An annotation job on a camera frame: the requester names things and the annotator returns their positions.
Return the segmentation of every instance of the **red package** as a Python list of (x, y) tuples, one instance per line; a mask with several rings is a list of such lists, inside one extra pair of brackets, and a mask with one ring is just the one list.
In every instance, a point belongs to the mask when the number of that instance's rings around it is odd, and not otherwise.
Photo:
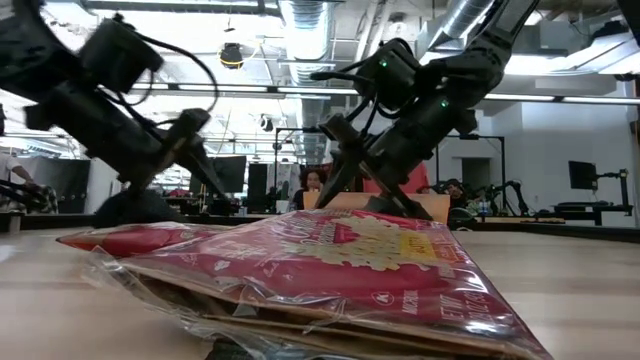
[(117, 228), (84, 231), (58, 238), (58, 242), (86, 251), (102, 248), (114, 257), (146, 254), (165, 246), (209, 238), (224, 226), (184, 225), (174, 222), (147, 225), (123, 225)]
[(551, 359), (445, 225), (312, 210), (201, 235), (121, 264), (234, 303)]

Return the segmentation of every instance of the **food package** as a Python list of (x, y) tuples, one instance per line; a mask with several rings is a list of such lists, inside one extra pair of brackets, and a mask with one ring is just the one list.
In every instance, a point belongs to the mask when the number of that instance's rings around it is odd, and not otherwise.
[[(127, 232), (151, 241), (157, 226)], [(199, 336), (361, 359), (551, 359), (443, 224), (308, 210), (211, 234), (162, 228), (190, 240), (103, 269)]]
[(62, 236), (57, 240), (65, 245), (86, 251), (100, 247), (108, 254), (120, 258), (146, 254), (153, 250), (188, 240), (210, 237), (229, 228), (228, 226), (217, 225), (202, 226), (161, 222), (87, 230)]

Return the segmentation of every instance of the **white wall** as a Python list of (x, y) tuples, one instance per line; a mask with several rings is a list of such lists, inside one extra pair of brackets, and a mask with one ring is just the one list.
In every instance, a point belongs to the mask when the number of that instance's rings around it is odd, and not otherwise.
[[(609, 96), (625, 96), (625, 84)], [(630, 202), (635, 203), (635, 146), (629, 131), (627, 106), (523, 103), (494, 116), (492, 131), (506, 137), (507, 179), (523, 183), (525, 200), (534, 209), (559, 202), (595, 201), (590, 191), (573, 190), (568, 161), (596, 164), (598, 172), (626, 168)], [(597, 199), (621, 203), (616, 179), (601, 179)], [(635, 226), (622, 213), (604, 216), (607, 226)]]
[[(492, 135), (492, 119), (483, 116), (481, 111), (476, 111), (478, 128), (474, 133), (479, 135)], [(496, 139), (460, 140), (446, 138), (438, 146), (440, 158), (440, 181), (449, 179), (462, 179), (463, 158), (483, 158), (491, 160), (492, 181), (500, 179), (500, 142)], [(435, 184), (437, 167), (435, 156), (425, 162), (429, 172), (429, 183)]]
[(87, 184), (85, 214), (93, 214), (110, 196), (120, 192), (121, 183), (116, 179), (118, 173), (100, 159), (92, 159)]

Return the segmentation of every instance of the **dark hair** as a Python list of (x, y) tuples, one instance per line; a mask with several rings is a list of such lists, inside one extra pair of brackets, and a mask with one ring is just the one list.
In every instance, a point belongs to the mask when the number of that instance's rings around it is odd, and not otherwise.
[(462, 189), (462, 184), (460, 183), (460, 181), (458, 179), (449, 179), (447, 180), (447, 182), (444, 183), (445, 186), (455, 186), (457, 188), (461, 188)]
[(307, 178), (309, 177), (309, 174), (313, 173), (318, 174), (322, 184), (327, 182), (327, 173), (325, 173), (324, 170), (320, 168), (306, 168), (302, 171), (302, 174), (300, 174), (300, 186), (303, 189), (307, 189)]

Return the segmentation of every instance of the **table surface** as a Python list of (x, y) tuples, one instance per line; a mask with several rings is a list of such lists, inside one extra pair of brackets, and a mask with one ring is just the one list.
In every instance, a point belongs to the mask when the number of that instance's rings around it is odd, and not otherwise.
[[(210, 350), (124, 293), (80, 278), (73, 230), (0, 236), (2, 358), (203, 360)], [(556, 359), (640, 358), (640, 246), (524, 233), (456, 237)]]

